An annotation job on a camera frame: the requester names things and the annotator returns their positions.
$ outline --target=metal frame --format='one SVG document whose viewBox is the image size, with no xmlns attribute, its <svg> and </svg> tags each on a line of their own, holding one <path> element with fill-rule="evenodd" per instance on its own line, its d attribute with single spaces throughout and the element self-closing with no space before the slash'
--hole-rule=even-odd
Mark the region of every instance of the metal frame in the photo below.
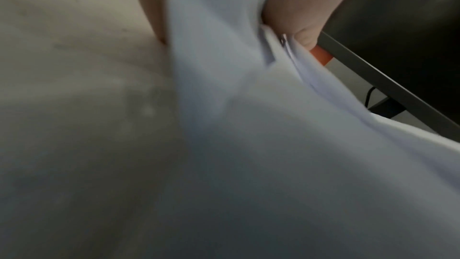
<svg viewBox="0 0 460 259">
<path fill-rule="evenodd" d="M 446 117 L 428 103 L 405 89 L 383 72 L 322 32 L 318 45 L 350 68 L 361 78 L 377 87 L 382 93 L 393 98 L 407 111 L 432 128 L 441 136 L 460 142 L 460 125 Z"/>
</svg>

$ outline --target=black cable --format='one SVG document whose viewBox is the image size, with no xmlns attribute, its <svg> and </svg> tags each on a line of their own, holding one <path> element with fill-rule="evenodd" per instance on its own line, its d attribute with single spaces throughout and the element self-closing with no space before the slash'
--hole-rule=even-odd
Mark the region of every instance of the black cable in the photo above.
<svg viewBox="0 0 460 259">
<path fill-rule="evenodd" d="M 374 90 L 375 90 L 375 86 L 372 86 L 372 88 L 369 89 L 369 91 L 368 91 L 368 95 L 366 95 L 366 101 L 365 101 L 365 103 L 364 103 L 364 106 L 365 106 L 366 108 L 369 107 L 370 95 L 372 94 L 372 92 L 373 92 Z"/>
</svg>

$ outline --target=orange object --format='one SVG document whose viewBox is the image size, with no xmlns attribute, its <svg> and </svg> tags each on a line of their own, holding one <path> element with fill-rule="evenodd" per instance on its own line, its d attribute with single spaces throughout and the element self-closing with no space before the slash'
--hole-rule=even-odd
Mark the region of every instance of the orange object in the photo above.
<svg viewBox="0 0 460 259">
<path fill-rule="evenodd" d="M 310 53 L 323 65 L 325 66 L 327 63 L 329 63 L 330 60 L 332 60 L 333 56 L 329 54 L 328 51 L 324 50 L 320 46 L 314 47 Z"/>
</svg>

